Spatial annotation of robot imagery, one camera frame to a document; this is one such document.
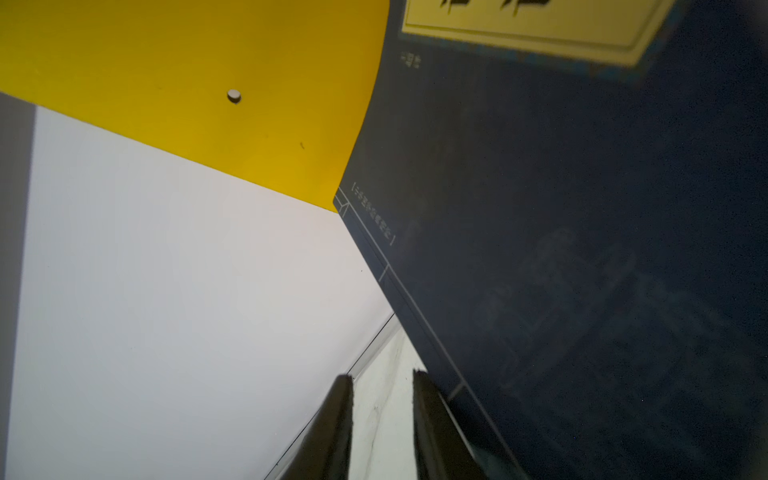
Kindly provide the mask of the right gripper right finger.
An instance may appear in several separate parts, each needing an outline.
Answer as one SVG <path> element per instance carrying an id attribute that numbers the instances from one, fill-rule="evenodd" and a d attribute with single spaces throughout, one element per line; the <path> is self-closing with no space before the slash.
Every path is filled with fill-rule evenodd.
<path id="1" fill-rule="evenodd" d="M 413 425 L 419 480 L 486 479 L 424 371 L 413 372 Z"/>

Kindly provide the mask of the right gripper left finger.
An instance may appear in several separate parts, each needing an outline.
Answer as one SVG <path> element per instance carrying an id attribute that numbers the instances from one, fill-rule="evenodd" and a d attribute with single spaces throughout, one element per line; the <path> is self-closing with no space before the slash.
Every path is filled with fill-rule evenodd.
<path id="1" fill-rule="evenodd" d="M 339 375 L 282 479 L 348 479 L 353 406 L 353 378 L 349 375 Z"/>

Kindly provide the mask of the blue file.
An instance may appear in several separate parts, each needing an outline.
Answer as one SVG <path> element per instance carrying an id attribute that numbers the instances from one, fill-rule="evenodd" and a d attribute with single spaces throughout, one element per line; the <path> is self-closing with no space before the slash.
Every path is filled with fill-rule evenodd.
<path id="1" fill-rule="evenodd" d="M 393 1 L 334 203 L 492 478 L 767 475 L 767 5 Z"/>

